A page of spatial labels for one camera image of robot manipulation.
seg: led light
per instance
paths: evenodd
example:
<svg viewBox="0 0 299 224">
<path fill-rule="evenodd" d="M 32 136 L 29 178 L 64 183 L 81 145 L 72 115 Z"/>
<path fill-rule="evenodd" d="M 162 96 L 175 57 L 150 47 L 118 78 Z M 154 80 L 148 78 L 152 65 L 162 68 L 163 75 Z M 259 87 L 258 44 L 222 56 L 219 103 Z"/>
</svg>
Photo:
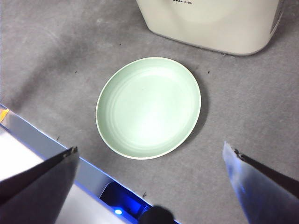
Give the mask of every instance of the led light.
<svg viewBox="0 0 299 224">
<path fill-rule="evenodd" d="M 122 211 L 121 211 L 120 209 L 116 209 L 114 212 L 115 212 L 117 215 L 121 215 L 121 214 L 122 214 Z"/>
</svg>

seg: plate rim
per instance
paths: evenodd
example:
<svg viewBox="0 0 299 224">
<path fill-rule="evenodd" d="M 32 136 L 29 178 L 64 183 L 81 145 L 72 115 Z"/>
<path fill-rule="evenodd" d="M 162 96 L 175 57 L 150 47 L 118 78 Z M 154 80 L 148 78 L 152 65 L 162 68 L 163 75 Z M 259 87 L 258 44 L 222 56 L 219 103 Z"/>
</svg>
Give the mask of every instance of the plate rim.
<svg viewBox="0 0 299 224">
<path fill-rule="evenodd" d="M 135 156 L 130 156 L 130 155 L 126 155 L 124 153 L 121 153 L 119 152 L 117 149 L 115 149 L 114 147 L 112 147 L 107 141 L 106 139 L 103 137 L 103 134 L 102 134 L 102 131 L 100 129 L 100 126 L 99 126 L 99 121 L 98 121 L 98 107 L 99 107 L 99 102 L 100 102 L 100 98 L 103 94 L 103 92 L 105 91 L 105 88 L 107 87 L 107 85 L 110 83 L 110 81 L 119 73 L 121 72 L 123 69 L 125 69 L 126 67 L 134 64 L 134 63 L 137 63 L 137 62 L 140 62 L 140 61 L 144 61 L 144 60 L 150 60 L 150 59 L 162 59 L 162 60 L 167 60 L 167 61 L 171 61 L 172 63 L 175 63 L 179 66 L 181 66 L 184 70 L 186 70 L 186 72 L 193 78 L 194 80 L 194 83 L 197 87 L 197 90 L 198 90 L 198 94 L 199 94 L 199 108 L 198 108 L 198 112 L 197 112 L 197 115 L 196 115 L 196 119 L 195 119 L 195 122 L 193 123 L 192 125 L 192 128 L 190 128 L 190 131 L 182 138 L 182 140 L 176 144 L 175 146 L 173 146 L 171 149 L 167 150 L 166 152 L 163 152 L 161 154 L 158 154 L 158 155 L 154 155 L 154 156 L 146 156 L 146 157 L 135 157 Z M 95 120 L 96 120 L 96 125 L 97 125 L 97 129 L 98 129 L 98 132 L 102 138 L 102 140 L 104 141 L 104 143 L 110 148 L 112 149 L 114 152 L 116 152 L 117 154 L 123 156 L 123 157 L 126 157 L 126 158 L 129 158 L 129 159 L 135 159 L 135 160 L 149 160 L 149 159 L 155 159 L 155 158 L 158 158 L 158 157 L 161 157 L 163 155 L 166 155 L 170 152 L 172 152 L 173 150 L 175 150 L 176 148 L 178 148 L 189 136 L 190 134 L 192 133 L 192 131 L 194 130 L 197 122 L 198 122 L 198 119 L 199 119 L 199 114 L 200 114 L 200 109 L 201 109 L 201 93 L 200 93 L 200 88 L 199 88 L 199 84 L 197 83 L 194 75 L 184 66 L 182 65 L 181 63 L 175 61 L 175 60 L 172 60 L 172 59 L 169 59 L 169 58 L 165 58 L 165 57 L 145 57 L 145 58 L 141 58 L 141 59 L 138 59 L 138 60 L 135 60 L 135 61 L 132 61 L 126 65 L 124 65 L 123 67 L 121 67 L 120 69 L 118 69 L 109 79 L 108 81 L 105 83 L 103 89 L 101 90 L 100 92 L 100 95 L 98 97 L 98 100 L 97 100 L 97 105 L 96 105 L 96 109 L 95 109 Z"/>
</svg>

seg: light green plate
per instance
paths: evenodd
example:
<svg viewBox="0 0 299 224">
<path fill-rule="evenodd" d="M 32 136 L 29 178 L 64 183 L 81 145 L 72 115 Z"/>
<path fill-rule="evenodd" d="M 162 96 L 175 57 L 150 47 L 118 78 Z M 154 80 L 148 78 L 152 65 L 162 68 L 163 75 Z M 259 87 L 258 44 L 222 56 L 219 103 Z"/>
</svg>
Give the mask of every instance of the light green plate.
<svg viewBox="0 0 299 224">
<path fill-rule="evenodd" d="M 178 147 L 200 112 L 199 86 L 178 62 L 149 57 L 118 70 L 104 86 L 96 108 L 98 131 L 118 154 L 152 159 Z"/>
</svg>

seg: gray carpet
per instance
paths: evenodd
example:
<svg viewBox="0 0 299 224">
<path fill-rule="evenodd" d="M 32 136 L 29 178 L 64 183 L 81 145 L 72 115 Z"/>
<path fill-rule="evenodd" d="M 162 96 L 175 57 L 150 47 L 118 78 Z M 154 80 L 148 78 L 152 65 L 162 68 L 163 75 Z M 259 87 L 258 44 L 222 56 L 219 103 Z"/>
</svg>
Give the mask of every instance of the gray carpet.
<svg viewBox="0 0 299 224">
<path fill-rule="evenodd" d="M 233 57 L 151 33 L 134 0 L 2 0 L 1 102 L 185 224 L 246 218 L 221 156 L 226 140 L 299 180 L 299 1 L 268 46 Z M 162 56 L 196 77 L 202 108 L 191 136 L 163 157 L 110 150 L 95 125 L 105 82 L 123 65 Z"/>
</svg>

